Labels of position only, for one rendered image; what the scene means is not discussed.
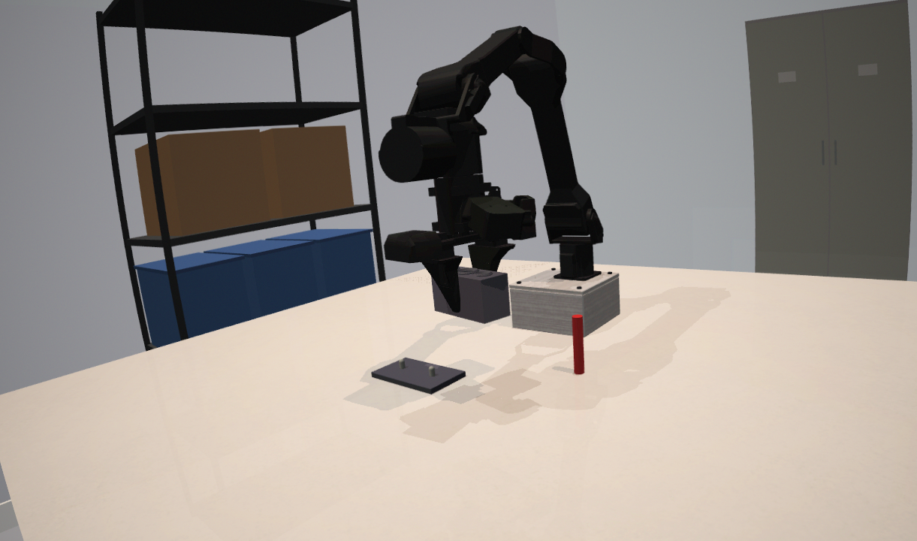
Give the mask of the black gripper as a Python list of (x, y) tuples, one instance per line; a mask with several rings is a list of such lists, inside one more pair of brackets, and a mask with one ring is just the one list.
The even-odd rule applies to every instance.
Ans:
[(436, 178), (433, 181), (434, 187), (428, 188), (428, 194), (430, 198), (436, 196), (438, 222), (432, 222), (432, 231), (412, 230), (388, 235), (384, 243), (385, 259), (406, 263), (421, 261), (443, 292), (451, 310), (460, 313), (457, 269), (463, 257), (454, 255), (454, 246), (475, 242), (468, 244), (472, 267), (497, 271), (502, 257), (510, 249), (515, 249), (515, 243), (508, 243), (508, 239), (487, 242), (469, 228), (468, 222), (460, 223), (463, 200), (466, 206), (469, 198), (480, 198), (492, 187), (491, 183), (484, 182), (484, 174)]

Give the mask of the red peg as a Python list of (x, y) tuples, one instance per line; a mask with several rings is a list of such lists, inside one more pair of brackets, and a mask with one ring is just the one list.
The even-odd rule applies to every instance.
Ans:
[(585, 373), (583, 355), (583, 316), (572, 316), (572, 336), (574, 337), (574, 374)]

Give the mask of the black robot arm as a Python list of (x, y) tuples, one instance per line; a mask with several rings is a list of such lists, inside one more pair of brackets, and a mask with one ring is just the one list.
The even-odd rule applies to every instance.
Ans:
[[(526, 26), (497, 30), (459, 62), (423, 73), (408, 112), (391, 117), (379, 163), (399, 183), (483, 174), (479, 136), (487, 130), (473, 114), (481, 112), (491, 97), (491, 83), (502, 73), (531, 107), (543, 153), (550, 184), (543, 208), (545, 229), (550, 243), (560, 249), (561, 274), (554, 279), (591, 280), (602, 274), (593, 270), (593, 244), (603, 243), (605, 229), (591, 195), (576, 180), (560, 99), (567, 61), (556, 44)], [(487, 242), (519, 240), (521, 226), (534, 225), (535, 216), (534, 198), (503, 200), (500, 187), (460, 206), (460, 223), (468, 222)]]

